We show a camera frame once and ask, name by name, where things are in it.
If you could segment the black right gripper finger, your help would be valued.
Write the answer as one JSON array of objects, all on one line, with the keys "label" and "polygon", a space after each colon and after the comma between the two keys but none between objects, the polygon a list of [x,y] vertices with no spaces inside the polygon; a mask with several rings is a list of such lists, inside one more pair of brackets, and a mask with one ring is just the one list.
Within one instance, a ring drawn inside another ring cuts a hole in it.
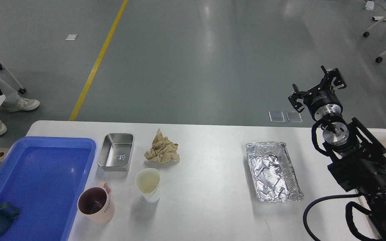
[{"label": "black right gripper finger", "polygon": [[317,90],[312,88],[308,91],[300,91],[296,84],[292,84],[292,87],[294,92],[288,97],[288,100],[298,113],[302,113],[305,107],[309,108],[312,106]]},{"label": "black right gripper finger", "polygon": [[318,84],[318,91],[334,91],[335,89],[344,89],[347,87],[338,68],[328,70],[324,66],[320,67],[323,70],[324,77]]}]

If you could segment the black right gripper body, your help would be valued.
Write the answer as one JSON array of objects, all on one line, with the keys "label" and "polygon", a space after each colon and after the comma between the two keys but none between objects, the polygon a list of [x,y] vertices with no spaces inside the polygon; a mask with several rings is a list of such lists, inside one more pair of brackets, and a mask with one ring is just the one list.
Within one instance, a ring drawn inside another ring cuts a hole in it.
[{"label": "black right gripper body", "polygon": [[314,121],[320,120],[328,114],[341,115],[343,107],[334,91],[322,90],[304,98],[304,105],[308,108]]}]

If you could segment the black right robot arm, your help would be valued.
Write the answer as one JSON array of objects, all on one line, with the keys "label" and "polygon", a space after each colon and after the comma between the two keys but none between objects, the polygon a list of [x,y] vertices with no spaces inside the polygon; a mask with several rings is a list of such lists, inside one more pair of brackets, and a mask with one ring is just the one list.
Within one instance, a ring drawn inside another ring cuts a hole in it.
[{"label": "black right robot arm", "polygon": [[303,224],[308,234],[318,238],[310,230],[307,215],[317,203],[330,199],[365,197],[368,209],[356,202],[345,206],[347,226],[357,239],[371,240],[361,234],[353,221],[353,209],[366,215],[379,234],[380,241],[386,241],[386,148],[357,119],[347,123],[342,116],[343,107],[334,93],[334,87],[343,89],[346,83],[334,68],[321,66],[324,76],[320,83],[307,91],[300,91],[293,84],[294,92],[288,97],[294,109],[301,113],[306,106],[315,124],[311,129],[314,148],[330,157],[328,170],[336,182],[346,191],[357,190],[357,194],[331,195],[310,203],[303,213]]}]

